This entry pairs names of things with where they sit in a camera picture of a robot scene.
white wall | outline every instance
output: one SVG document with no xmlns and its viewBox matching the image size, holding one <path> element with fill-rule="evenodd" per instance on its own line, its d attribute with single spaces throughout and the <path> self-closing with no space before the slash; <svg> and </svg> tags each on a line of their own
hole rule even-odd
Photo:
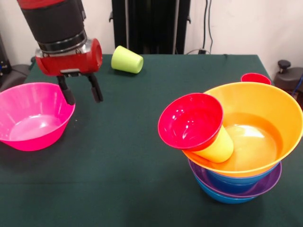
<svg viewBox="0 0 303 227">
<path fill-rule="evenodd" d="M 103 53 L 114 50 L 111 0 L 82 0 L 89 37 L 101 42 Z M 191 0 L 185 50 L 202 46 L 205 0 Z M 272 76 L 279 59 L 303 66 L 302 0 L 213 0 L 211 30 L 214 54 L 258 54 Z M 13 64 L 28 63 L 37 44 L 16 0 L 0 0 L 0 31 Z"/>
<path fill-rule="evenodd" d="M 202 47 L 204 7 L 205 0 L 191 0 L 186 51 Z M 302 0 L 213 0 L 212 53 L 258 54 L 270 76 L 280 59 L 303 67 L 302 9 Z"/>
</svg>

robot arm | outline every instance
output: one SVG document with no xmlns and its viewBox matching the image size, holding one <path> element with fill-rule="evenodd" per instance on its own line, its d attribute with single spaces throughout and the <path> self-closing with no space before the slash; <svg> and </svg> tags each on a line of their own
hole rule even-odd
<svg viewBox="0 0 303 227">
<path fill-rule="evenodd" d="M 38 42 L 36 62 L 47 76 L 56 76 L 68 104 L 75 103 L 65 77 L 86 76 L 96 102 L 103 97 L 94 76 L 102 64 L 97 39 L 88 39 L 81 0 L 18 0 L 23 15 Z"/>
</svg>

orange bowl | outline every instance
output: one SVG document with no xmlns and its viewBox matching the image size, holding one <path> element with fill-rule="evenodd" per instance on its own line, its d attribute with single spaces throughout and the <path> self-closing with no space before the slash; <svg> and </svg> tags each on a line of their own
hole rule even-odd
<svg viewBox="0 0 303 227">
<path fill-rule="evenodd" d="M 233 177 L 258 175 L 289 155 L 302 137 L 302 110 L 279 88 L 238 82 L 205 93 L 218 99 L 223 107 L 223 126 L 233 140 L 234 152 L 227 161 L 213 163 L 183 151 L 201 167 Z"/>
</svg>

blue bowl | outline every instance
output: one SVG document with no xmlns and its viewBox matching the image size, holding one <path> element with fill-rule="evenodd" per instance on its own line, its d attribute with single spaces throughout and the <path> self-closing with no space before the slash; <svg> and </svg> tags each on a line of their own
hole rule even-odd
<svg viewBox="0 0 303 227">
<path fill-rule="evenodd" d="M 217 200 L 219 202 L 222 203 L 227 203 L 227 204 L 238 204 L 238 203 L 244 203 L 244 202 L 248 202 L 250 200 L 253 200 L 254 198 L 256 198 L 257 196 L 254 197 L 249 197 L 249 198 L 233 198 L 233 197 L 228 197 L 225 195 L 221 195 L 219 193 L 214 192 L 213 190 L 211 190 L 210 188 L 208 188 L 204 183 L 202 183 L 197 177 L 196 175 L 195 179 L 197 180 L 198 184 L 200 185 L 200 187 L 202 188 L 202 190 L 209 195 L 211 198 L 213 198 L 214 200 Z"/>
<path fill-rule="evenodd" d="M 238 194 L 250 190 L 259 180 L 270 174 L 277 165 L 278 163 L 266 172 L 251 177 L 225 176 L 208 169 L 206 169 L 206 174 L 210 182 L 218 190 L 226 193 Z"/>
</svg>

black knob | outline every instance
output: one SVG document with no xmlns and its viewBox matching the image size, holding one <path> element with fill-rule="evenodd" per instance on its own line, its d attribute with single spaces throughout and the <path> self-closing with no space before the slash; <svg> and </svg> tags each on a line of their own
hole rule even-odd
<svg viewBox="0 0 303 227">
<path fill-rule="evenodd" d="M 287 60 L 280 60 L 278 61 L 279 68 L 282 70 L 286 70 L 291 66 L 291 63 Z"/>
</svg>

